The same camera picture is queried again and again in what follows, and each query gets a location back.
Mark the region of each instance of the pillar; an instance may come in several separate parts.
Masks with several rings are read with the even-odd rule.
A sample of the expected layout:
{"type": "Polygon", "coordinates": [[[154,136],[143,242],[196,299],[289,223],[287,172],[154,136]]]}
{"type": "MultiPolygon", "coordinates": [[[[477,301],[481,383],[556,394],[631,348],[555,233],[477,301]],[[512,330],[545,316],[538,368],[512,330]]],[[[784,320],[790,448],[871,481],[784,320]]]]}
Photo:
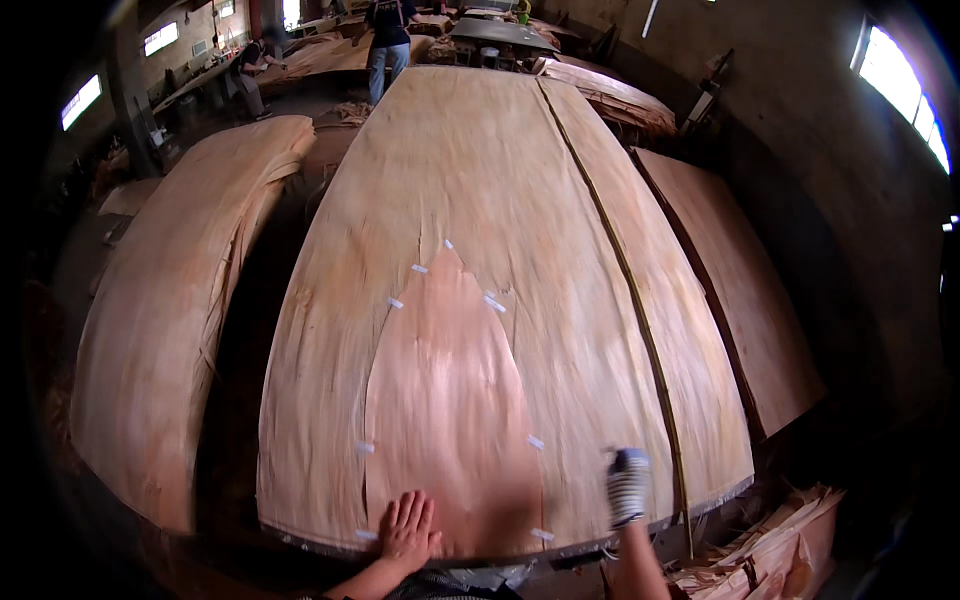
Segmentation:
{"type": "Polygon", "coordinates": [[[143,38],[137,25],[136,2],[118,14],[108,32],[107,79],[120,138],[130,153],[133,171],[140,179],[158,177],[150,132],[156,129],[154,113],[143,89],[140,61],[143,38]]]}

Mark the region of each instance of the white tape strip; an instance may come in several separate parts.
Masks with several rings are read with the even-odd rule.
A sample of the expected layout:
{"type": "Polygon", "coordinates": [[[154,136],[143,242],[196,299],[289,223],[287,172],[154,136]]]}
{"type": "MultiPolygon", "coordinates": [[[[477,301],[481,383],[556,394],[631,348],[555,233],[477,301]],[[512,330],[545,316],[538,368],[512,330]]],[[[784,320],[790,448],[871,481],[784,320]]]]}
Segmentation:
{"type": "Polygon", "coordinates": [[[489,297],[489,296],[484,296],[484,297],[483,297],[483,301],[486,302],[487,304],[489,304],[490,306],[492,306],[493,308],[495,308],[496,310],[499,310],[499,311],[502,312],[502,313],[507,312],[507,309],[506,309],[506,307],[505,307],[503,304],[501,304],[500,302],[494,300],[493,298],[491,298],[491,297],[489,297]]]}
{"type": "Polygon", "coordinates": [[[548,531],[543,531],[542,529],[537,529],[536,527],[530,530],[530,535],[536,536],[543,541],[553,541],[553,534],[548,531]]]}

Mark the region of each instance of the person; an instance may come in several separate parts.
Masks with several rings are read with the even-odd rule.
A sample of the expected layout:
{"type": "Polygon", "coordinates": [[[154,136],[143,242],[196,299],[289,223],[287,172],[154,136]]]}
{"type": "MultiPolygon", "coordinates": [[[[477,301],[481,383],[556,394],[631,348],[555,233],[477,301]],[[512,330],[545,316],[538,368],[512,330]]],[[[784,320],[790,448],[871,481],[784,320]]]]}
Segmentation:
{"type": "Polygon", "coordinates": [[[279,65],[286,70],[285,62],[271,56],[282,39],[280,29],[276,25],[268,25],[263,28],[260,37],[250,42],[230,65],[230,76],[239,89],[240,95],[243,96],[244,102],[247,103],[250,117],[256,121],[262,121],[273,113],[264,108],[263,100],[260,98],[260,88],[257,87],[253,78],[262,71],[266,71],[271,64],[279,65]]]}
{"type": "Polygon", "coordinates": [[[353,37],[353,46],[373,27],[373,42],[367,57],[370,68],[370,104],[376,106],[383,96],[383,74],[387,63],[394,71],[394,80],[410,62],[410,36],[406,26],[410,21],[422,23],[423,17],[414,7],[414,0],[373,0],[367,9],[364,28],[353,37]]]}
{"type": "MultiPolygon", "coordinates": [[[[624,448],[607,473],[611,527],[618,532],[619,561],[612,591],[615,600],[669,600],[670,591],[647,535],[646,496],[650,459],[624,448]]],[[[423,571],[440,548],[443,532],[433,529],[434,501],[424,491],[407,492],[390,503],[381,534],[383,552],[373,564],[327,591],[329,600],[404,600],[414,598],[502,598],[470,588],[441,571],[423,571]]]]}
{"type": "Polygon", "coordinates": [[[530,22],[530,2],[529,0],[520,0],[516,5],[516,22],[520,25],[526,25],[530,22]]]}

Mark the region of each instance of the wood veneer sheet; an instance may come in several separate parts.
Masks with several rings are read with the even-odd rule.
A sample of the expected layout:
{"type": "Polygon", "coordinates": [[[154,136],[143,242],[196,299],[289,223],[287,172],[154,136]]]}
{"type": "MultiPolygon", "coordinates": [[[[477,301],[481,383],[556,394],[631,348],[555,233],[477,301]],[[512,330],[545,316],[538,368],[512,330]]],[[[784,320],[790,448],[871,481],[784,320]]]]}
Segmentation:
{"type": "MultiPolygon", "coordinates": [[[[572,118],[606,131],[570,90],[572,118]]],[[[544,444],[547,549],[610,534],[608,446],[647,450],[651,518],[673,515],[669,442],[630,292],[537,78],[416,66],[350,145],[291,277],[260,413],[261,522],[338,548],[370,546],[356,535],[377,526],[357,444],[367,441],[368,378],[394,310],[387,298],[422,276],[411,266],[428,266],[444,240],[506,308],[494,316],[523,384],[528,433],[544,444]]]]}
{"type": "Polygon", "coordinates": [[[543,549],[539,450],[503,325],[451,249],[413,276],[380,334],[367,387],[367,514],[423,489],[443,555],[543,549]]]}
{"type": "Polygon", "coordinates": [[[750,484],[754,459],[727,351],[684,250],[643,177],[576,88],[538,78],[623,247],[645,313],[646,345],[678,432],[692,514],[750,484]]]}
{"type": "Polygon", "coordinates": [[[191,148],[113,250],[84,325],[73,444],[154,525],[194,528],[194,462],[220,329],[252,241],[313,144],[309,117],[191,148]]]}
{"type": "Polygon", "coordinates": [[[634,152],[668,218],[676,217],[671,225],[724,332],[748,415],[761,439],[772,436],[826,392],[777,270],[723,180],[673,158],[634,152]]]}

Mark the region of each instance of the gloved hand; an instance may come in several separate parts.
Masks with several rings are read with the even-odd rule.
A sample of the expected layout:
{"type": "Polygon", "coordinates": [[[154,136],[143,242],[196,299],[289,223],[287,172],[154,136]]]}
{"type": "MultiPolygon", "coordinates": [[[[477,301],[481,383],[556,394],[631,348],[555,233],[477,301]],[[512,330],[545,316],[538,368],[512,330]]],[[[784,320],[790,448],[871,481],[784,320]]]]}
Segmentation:
{"type": "Polygon", "coordinates": [[[611,529],[646,515],[650,487],[650,457],[639,448],[620,448],[607,469],[611,529]]]}

